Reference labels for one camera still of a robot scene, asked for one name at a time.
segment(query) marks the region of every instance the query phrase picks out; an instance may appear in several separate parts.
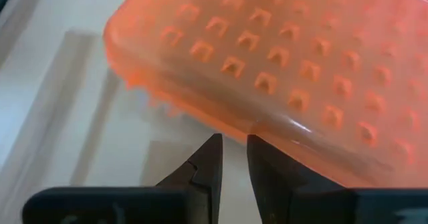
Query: translucent orange lid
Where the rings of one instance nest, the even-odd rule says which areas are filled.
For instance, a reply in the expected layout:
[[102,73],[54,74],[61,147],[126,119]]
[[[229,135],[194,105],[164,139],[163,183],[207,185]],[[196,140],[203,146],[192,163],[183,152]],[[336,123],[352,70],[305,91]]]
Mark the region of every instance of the translucent orange lid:
[[425,0],[126,0],[112,69],[348,187],[426,187]]

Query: white table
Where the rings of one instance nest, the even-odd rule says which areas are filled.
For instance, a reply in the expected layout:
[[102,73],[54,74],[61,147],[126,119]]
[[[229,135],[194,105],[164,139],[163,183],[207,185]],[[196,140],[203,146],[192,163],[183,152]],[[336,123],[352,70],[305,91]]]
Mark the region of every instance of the white table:
[[[123,0],[10,0],[0,15],[0,223],[58,185],[153,185],[215,131],[145,107],[104,58]],[[220,223],[261,223],[245,147],[225,138]]]

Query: white surface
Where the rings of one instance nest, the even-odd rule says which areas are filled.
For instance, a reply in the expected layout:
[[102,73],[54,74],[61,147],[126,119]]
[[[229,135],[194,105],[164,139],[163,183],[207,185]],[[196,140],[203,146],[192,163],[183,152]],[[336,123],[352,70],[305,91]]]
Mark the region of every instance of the white surface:
[[[13,0],[0,15],[0,223],[45,187],[155,184],[214,133],[144,109],[108,71],[99,36],[122,1]],[[70,29],[98,37],[63,42]],[[224,149],[220,223],[260,223],[245,147]]]

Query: orange plastic container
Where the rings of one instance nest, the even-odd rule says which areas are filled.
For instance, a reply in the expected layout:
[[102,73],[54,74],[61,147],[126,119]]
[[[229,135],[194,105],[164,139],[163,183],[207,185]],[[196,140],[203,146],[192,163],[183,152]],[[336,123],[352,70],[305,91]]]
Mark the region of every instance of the orange plastic container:
[[126,0],[112,69],[348,187],[428,186],[425,0]]

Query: plastic box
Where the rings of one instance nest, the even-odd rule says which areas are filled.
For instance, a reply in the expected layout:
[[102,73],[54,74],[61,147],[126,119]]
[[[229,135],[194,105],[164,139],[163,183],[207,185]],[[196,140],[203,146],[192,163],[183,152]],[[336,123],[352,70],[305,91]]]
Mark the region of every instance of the plastic box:
[[112,69],[348,187],[428,186],[425,0],[126,0]]

